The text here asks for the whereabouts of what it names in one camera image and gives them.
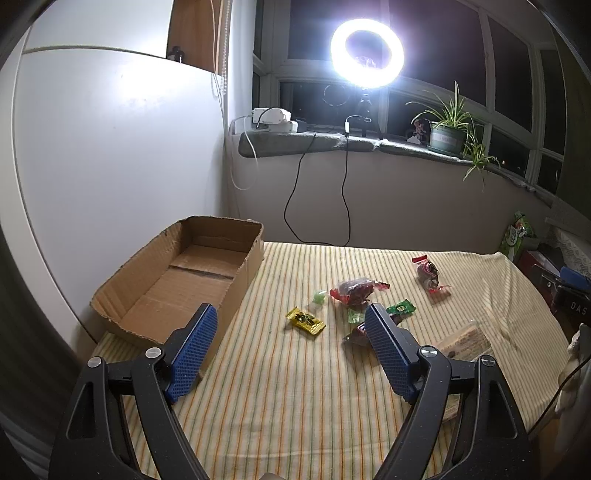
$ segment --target black cable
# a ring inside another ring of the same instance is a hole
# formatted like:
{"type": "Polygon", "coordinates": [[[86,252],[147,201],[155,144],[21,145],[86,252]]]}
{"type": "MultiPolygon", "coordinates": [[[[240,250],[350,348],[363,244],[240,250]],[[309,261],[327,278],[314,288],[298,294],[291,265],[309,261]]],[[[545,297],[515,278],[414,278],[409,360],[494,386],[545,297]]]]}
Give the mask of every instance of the black cable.
{"type": "Polygon", "coordinates": [[[552,397],[552,400],[550,400],[550,403],[548,403],[548,406],[545,408],[545,410],[542,412],[542,415],[540,415],[540,418],[538,418],[535,423],[534,426],[532,428],[530,428],[530,431],[527,433],[527,435],[531,435],[531,432],[533,432],[535,430],[535,428],[540,424],[540,422],[542,421],[542,419],[545,417],[545,415],[548,413],[548,410],[550,409],[550,407],[553,405],[553,403],[556,401],[556,398],[558,398],[558,395],[560,395],[560,392],[562,391],[562,389],[564,388],[564,386],[566,385],[566,383],[573,378],[573,376],[575,375],[576,372],[578,372],[579,370],[581,370],[586,364],[587,362],[589,362],[589,360],[591,360],[591,355],[589,355],[585,360],[583,360],[578,366],[577,368],[575,368],[571,373],[569,373],[567,375],[567,377],[564,379],[564,381],[558,386],[558,390],[556,391],[556,393],[554,394],[554,397],[552,397]]]}
{"type": "Polygon", "coordinates": [[[347,123],[349,121],[349,118],[362,118],[365,123],[367,123],[367,124],[371,123],[371,118],[369,118],[367,116],[363,116],[363,115],[349,115],[347,118],[345,118],[345,123],[347,123]]]}
{"type": "Polygon", "coordinates": [[[345,200],[345,182],[347,181],[347,172],[349,171],[349,136],[345,136],[345,140],[347,141],[347,146],[345,147],[345,176],[343,177],[343,184],[340,187],[340,195],[343,197],[343,203],[345,204],[345,208],[347,209],[347,220],[349,221],[349,236],[347,237],[347,243],[343,245],[346,247],[349,245],[351,241],[351,215],[349,213],[349,205],[347,205],[347,200],[345,200]]]}
{"type": "Polygon", "coordinates": [[[308,131],[309,132],[316,132],[318,134],[329,134],[329,133],[332,133],[333,130],[335,130],[335,128],[336,128],[335,125],[327,125],[326,128],[328,128],[328,130],[326,132],[320,132],[319,130],[315,130],[315,128],[318,127],[318,125],[320,125],[320,124],[311,124],[311,125],[308,125],[308,129],[309,129],[308,131]]]}
{"type": "MultiPolygon", "coordinates": [[[[283,209],[283,220],[284,220],[285,224],[288,226],[288,228],[291,230],[291,233],[294,234],[294,237],[296,237],[301,243],[308,244],[308,245],[327,245],[329,247],[337,247],[338,245],[328,244],[325,242],[304,242],[297,235],[297,233],[294,231],[294,229],[291,227],[290,223],[287,221],[287,208],[289,207],[289,204],[291,202],[291,198],[294,196],[294,193],[296,192],[297,182],[300,178],[301,161],[304,159],[306,154],[310,151],[310,148],[312,147],[312,144],[314,143],[315,139],[316,139],[316,132],[314,132],[314,137],[312,138],[312,141],[308,145],[308,148],[306,148],[306,151],[304,153],[302,153],[302,155],[300,157],[300,161],[297,164],[297,174],[295,175],[296,178],[295,178],[294,188],[291,191],[290,197],[287,199],[287,203],[285,204],[285,208],[283,209]]],[[[343,247],[346,247],[347,245],[349,245],[349,242],[351,240],[351,216],[349,214],[349,206],[347,205],[347,200],[345,200],[345,193],[344,193],[345,180],[347,180],[348,165],[349,165],[349,139],[347,139],[347,148],[346,148],[346,153],[345,153],[345,177],[343,178],[343,185],[340,189],[340,193],[343,197],[343,202],[345,203],[345,208],[347,209],[347,219],[349,221],[349,237],[347,239],[347,243],[342,245],[343,247]]]]}

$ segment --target potted plant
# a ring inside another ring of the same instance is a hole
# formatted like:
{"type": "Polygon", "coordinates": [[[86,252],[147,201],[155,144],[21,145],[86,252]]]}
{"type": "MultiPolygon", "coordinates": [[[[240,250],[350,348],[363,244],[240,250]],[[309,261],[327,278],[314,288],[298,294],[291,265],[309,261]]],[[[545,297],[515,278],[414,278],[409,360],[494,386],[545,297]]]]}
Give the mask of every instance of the potted plant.
{"type": "Polygon", "coordinates": [[[460,95],[457,82],[456,91],[453,98],[450,98],[449,103],[445,103],[438,95],[435,94],[437,99],[441,102],[443,109],[441,112],[430,108],[421,102],[408,102],[423,105],[426,110],[421,112],[413,120],[411,124],[414,124],[415,120],[428,113],[437,118],[437,122],[433,122],[431,128],[431,146],[438,150],[458,155],[462,152],[466,137],[470,132],[470,124],[468,120],[472,120],[472,117],[468,112],[464,111],[465,98],[460,95]]]}
{"type": "Polygon", "coordinates": [[[496,157],[493,157],[492,155],[485,155],[485,146],[484,144],[478,142],[473,131],[468,130],[467,135],[465,153],[469,155],[469,158],[466,158],[466,160],[471,160],[472,166],[468,169],[463,179],[466,180],[468,175],[470,175],[470,173],[472,173],[474,170],[479,171],[480,177],[482,178],[482,191],[484,192],[483,170],[492,161],[496,162],[499,168],[501,168],[501,164],[496,157]]]}

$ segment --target green candy wrapper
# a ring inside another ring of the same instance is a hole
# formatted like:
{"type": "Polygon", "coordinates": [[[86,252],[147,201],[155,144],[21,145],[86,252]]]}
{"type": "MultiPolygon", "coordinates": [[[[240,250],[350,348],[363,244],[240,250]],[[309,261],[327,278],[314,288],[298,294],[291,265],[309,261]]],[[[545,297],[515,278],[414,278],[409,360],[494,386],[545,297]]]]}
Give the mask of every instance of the green candy wrapper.
{"type": "Polygon", "coordinates": [[[365,321],[365,312],[359,312],[357,310],[349,309],[347,311],[347,322],[349,323],[362,323],[365,321]]]}
{"type": "Polygon", "coordinates": [[[417,308],[412,303],[410,303],[409,300],[404,299],[400,303],[388,307],[386,312],[388,312],[390,315],[408,315],[409,313],[414,312],[416,309],[417,308]]]}

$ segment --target yellow candy wrapper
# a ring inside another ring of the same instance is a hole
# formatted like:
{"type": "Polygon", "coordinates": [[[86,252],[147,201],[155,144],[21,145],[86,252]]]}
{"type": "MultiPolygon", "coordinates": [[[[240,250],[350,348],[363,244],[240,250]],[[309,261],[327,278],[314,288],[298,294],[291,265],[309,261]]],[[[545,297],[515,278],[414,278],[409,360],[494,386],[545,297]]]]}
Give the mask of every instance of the yellow candy wrapper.
{"type": "Polygon", "coordinates": [[[310,313],[302,312],[298,307],[292,308],[285,316],[291,320],[294,326],[310,332],[312,335],[318,335],[326,327],[322,320],[314,318],[314,315],[310,313]]]}

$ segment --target wooden shelf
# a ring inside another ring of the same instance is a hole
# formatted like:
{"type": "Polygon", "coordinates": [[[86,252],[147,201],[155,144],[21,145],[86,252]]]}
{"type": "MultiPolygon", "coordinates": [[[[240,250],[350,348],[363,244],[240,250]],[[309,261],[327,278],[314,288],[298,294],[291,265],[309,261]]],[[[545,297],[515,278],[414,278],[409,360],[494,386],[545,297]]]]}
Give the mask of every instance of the wooden shelf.
{"type": "Polygon", "coordinates": [[[213,22],[210,0],[174,0],[168,29],[167,52],[174,46],[179,46],[184,52],[183,63],[220,73],[220,45],[225,43],[225,38],[220,38],[223,34],[220,11],[225,15],[226,3],[225,0],[213,0],[213,22]]]}

